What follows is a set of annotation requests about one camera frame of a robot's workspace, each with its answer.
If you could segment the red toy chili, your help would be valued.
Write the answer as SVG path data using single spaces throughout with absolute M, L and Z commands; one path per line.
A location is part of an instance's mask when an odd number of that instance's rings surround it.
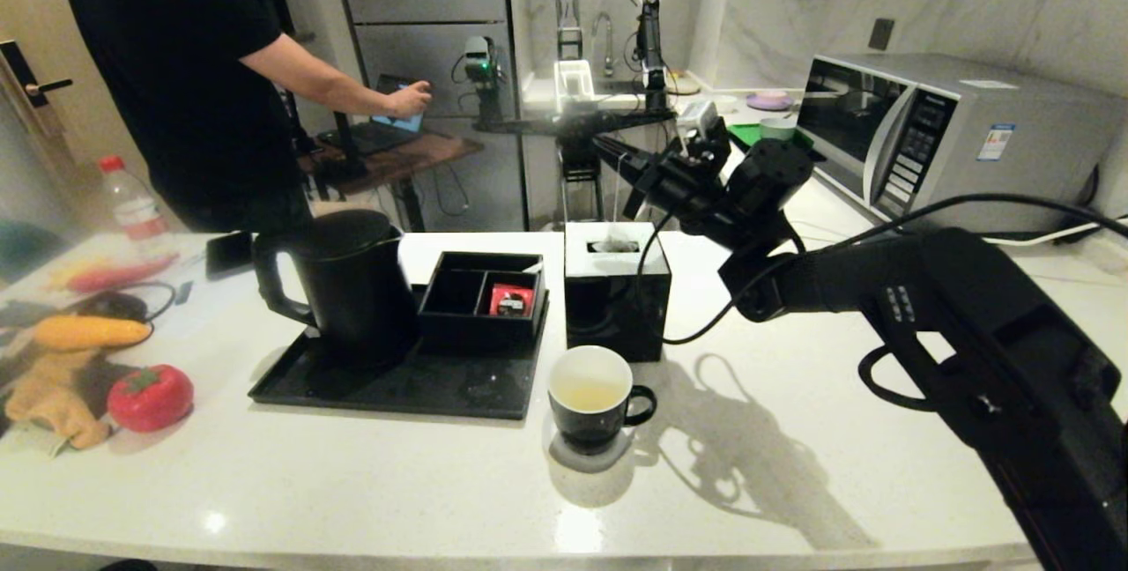
M 178 255 L 173 255 L 134 264 L 96 265 L 74 273 L 64 283 L 64 289 L 70 293 L 86 295 L 100 293 L 100 291 L 111 290 L 113 287 L 133 286 L 133 283 L 146 281 L 146 279 L 164 272 L 178 258 L 180 258 Z

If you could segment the black mug white inside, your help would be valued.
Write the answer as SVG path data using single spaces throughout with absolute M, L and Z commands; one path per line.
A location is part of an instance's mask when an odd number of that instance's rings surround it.
M 569 449 L 584 456 L 606 453 L 625 427 L 656 414 L 656 393 L 635 383 L 631 364 L 599 345 L 572 346 L 550 367 L 553 423 Z

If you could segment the black tissue box white lid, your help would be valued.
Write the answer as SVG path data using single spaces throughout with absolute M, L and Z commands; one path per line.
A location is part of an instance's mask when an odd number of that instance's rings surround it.
M 569 222 L 564 231 L 564 289 L 569 346 L 599 345 L 631 363 L 664 358 L 660 333 L 672 292 L 672 270 L 649 222 L 618 221 L 637 253 L 593 253 L 610 222 Z

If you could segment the silver microwave oven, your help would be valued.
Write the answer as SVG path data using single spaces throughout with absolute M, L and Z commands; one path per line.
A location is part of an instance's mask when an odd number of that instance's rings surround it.
M 816 56 L 797 138 L 823 179 L 895 220 L 980 193 L 1077 204 L 1123 114 L 1113 94 L 966 58 Z

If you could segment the chrome kitchen faucet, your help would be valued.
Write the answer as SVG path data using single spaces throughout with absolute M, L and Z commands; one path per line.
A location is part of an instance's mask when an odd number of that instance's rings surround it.
M 610 14 L 601 11 L 598 12 L 592 21 L 592 27 L 590 29 L 592 36 L 597 39 L 596 49 L 599 49 L 603 55 L 603 77 L 611 78 L 615 76 L 615 49 L 613 49 L 613 37 L 615 37 L 615 30 L 613 30 L 613 17 Z

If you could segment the black teleoperation platform stand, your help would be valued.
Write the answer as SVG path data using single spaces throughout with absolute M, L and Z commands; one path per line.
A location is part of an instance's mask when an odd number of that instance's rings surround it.
M 483 132 L 472 125 L 477 132 L 509 135 L 547 135 L 555 138 L 557 153 L 559 153 L 559 197 L 563 204 L 564 220 L 572 222 L 569 217 L 569 184 L 581 184 L 587 182 L 592 186 L 594 194 L 594 221 L 606 221 L 608 219 L 605 210 L 603 195 L 603 167 L 608 167 L 597 157 L 590 138 L 594 135 L 609 135 L 632 128 L 643 128 L 650 125 L 666 126 L 666 122 L 675 120 L 675 109 L 666 109 L 659 113 L 641 112 L 613 112 L 613 109 L 584 109 L 584 112 L 573 114 L 559 114 L 549 118 L 537 120 L 505 120 L 505 122 L 494 132 Z

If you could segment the person in black shirt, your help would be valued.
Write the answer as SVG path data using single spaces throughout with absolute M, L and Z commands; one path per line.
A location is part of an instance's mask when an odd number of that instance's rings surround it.
M 259 0 L 68 0 L 83 43 L 190 230 L 277 231 L 312 218 L 281 93 L 347 115 L 411 117 L 420 81 L 374 93 L 298 44 Z

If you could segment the brown wooden stool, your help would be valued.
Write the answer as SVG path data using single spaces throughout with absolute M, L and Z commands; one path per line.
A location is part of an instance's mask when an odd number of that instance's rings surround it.
M 323 192 L 325 187 L 334 187 L 344 197 L 351 197 L 388 186 L 402 205 L 400 222 L 407 231 L 428 230 L 412 178 L 485 149 L 468 138 L 435 133 L 420 134 L 407 143 L 370 156 L 347 157 L 333 144 L 317 140 L 314 144 L 318 149 L 298 157 L 297 162 L 303 174 L 314 178 L 317 188 Z

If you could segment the black rectangular serving tray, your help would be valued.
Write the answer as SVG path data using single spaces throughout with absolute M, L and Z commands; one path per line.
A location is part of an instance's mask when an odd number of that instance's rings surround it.
M 259 404 L 521 421 L 531 403 L 539 342 L 515 357 L 443 357 L 412 350 L 395 367 L 331 362 L 305 330 L 255 383 Z

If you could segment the red sachet packet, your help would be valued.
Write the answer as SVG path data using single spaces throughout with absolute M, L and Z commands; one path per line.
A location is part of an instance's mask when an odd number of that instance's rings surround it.
M 527 286 L 495 283 L 490 293 L 490 315 L 495 317 L 527 317 L 535 305 L 535 291 Z

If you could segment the white round coaster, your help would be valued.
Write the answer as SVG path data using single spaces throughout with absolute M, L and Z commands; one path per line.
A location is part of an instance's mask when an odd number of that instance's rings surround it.
M 634 438 L 634 431 L 622 430 L 603 451 L 594 455 L 581 454 L 564 442 L 563 434 L 559 433 L 550 414 L 546 414 L 541 419 L 544 451 L 561 467 L 576 471 L 576 473 L 597 474 L 609 471 L 624 458 L 624 455 L 628 454 Z

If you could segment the open laptop blue screen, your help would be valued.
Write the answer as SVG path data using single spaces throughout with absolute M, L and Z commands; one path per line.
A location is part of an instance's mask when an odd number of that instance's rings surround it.
M 403 78 L 391 74 L 379 74 L 376 93 L 399 93 L 407 86 L 415 84 L 415 78 Z M 422 130 L 424 115 L 418 114 L 407 118 L 388 117 L 374 115 L 367 122 L 347 126 L 352 144 L 361 156 L 371 156 L 380 151 L 387 151 L 395 146 L 404 144 L 415 140 Z

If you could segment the black compartment organizer box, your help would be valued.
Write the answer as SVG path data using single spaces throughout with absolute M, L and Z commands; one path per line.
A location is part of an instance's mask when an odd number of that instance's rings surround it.
M 534 350 L 547 308 L 543 270 L 525 274 L 541 255 L 443 251 L 426 292 L 420 298 L 418 322 L 423 351 L 438 355 L 473 358 L 521 357 Z M 535 305 L 527 317 L 490 315 L 495 283 L 527 286 Z

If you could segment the grey tea bag teal tag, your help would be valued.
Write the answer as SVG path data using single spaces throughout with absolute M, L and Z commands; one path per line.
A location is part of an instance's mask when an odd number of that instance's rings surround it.
M 618 225 L 618 205 L 620 205 L 620 190 L 622 182 L 616 182 L 615 188 L 613 188 L 613 221 L 610 226 L 605 231 L 603 238 L 600 241 L 592 241 L 590 245 L 593 253 L 601 254 L 619 254 L 619 253 L 637 253 L 638 245 L 636 241 L 632 241 L 629 237 L 624 237 L 623 234 L 618 232 L 616 226 Z

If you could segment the black handheld device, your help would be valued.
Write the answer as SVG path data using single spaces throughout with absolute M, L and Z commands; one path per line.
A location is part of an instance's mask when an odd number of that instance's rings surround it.
M 347 114 L 334 112 L 336 129 L 326 134 L 326 142 L 338 150 L 340 156 L 327 166 L 331 179 L 350 181 L 367 176 L 367 167 L 353 141 L 352 126 Z

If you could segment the yellow toy corn cob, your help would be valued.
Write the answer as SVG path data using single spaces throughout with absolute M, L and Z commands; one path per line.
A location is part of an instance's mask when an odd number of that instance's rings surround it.
M 100 315 L 52 315 L 33 327 L 33 341 L 54 351 L 133 346 L 153 333 L 149 323 Z

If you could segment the black smartphone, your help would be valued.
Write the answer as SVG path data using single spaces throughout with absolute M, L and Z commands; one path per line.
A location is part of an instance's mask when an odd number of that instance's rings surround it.
M 254 269 L 252 232 L 233 231 L 205 243 L 205 271 L 209 281 L 239 275 Z

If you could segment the white dish rack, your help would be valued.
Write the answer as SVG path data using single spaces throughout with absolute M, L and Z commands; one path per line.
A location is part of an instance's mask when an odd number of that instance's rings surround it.
M 553 98 L 555 109 L 559 114 L 564 114 L 574 105 L 596 102 L 591 65 L 585 58 L 553 63 Z

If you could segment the tall black metal stand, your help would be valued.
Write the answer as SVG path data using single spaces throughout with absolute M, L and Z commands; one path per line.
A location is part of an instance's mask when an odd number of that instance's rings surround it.
M 556 60 L 576 61 L 583 58 L 583 30 L 579 0 L 553 0 L 556 14 Z

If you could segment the black electric kettle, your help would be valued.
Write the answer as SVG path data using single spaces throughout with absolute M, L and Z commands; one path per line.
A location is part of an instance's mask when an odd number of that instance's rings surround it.
M 259 295 L 270 311 L 317 330 L 331 360 L 397 366 L 420 340 L 402 237 L 387 216 L 362 209 L 259 234 L 252 241 Z

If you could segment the red toy tomato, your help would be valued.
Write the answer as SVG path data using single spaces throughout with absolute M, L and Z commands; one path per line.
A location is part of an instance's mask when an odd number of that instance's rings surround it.
M 177 367 L 141 367 L 116 380 L 108 393 L 108 413 L 118 427 L 157 432 L 180 422 L 192 411 L 195 387 Z

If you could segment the beige wooden door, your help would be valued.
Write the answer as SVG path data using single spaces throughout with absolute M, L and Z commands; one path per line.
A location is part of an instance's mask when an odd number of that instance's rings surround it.
M 0 42 L 15 42 L 30 70 L 18 78 L 0 56 L 0 84 L 32 132 L 41 162 L 59 186 L 102 194 L 98 161 L 118 156 L 148 179 L 108 87 L 92 62 L 68 0 L 0 0 Z

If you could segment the clear bottle red cap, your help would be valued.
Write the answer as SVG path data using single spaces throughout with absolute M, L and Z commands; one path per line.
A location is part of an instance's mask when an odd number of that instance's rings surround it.
M 98 161 L 116 223 L 136 245 L 157 245 L 170 235 L 169 226 L 146 183 L 126 169 L 118 156 Z

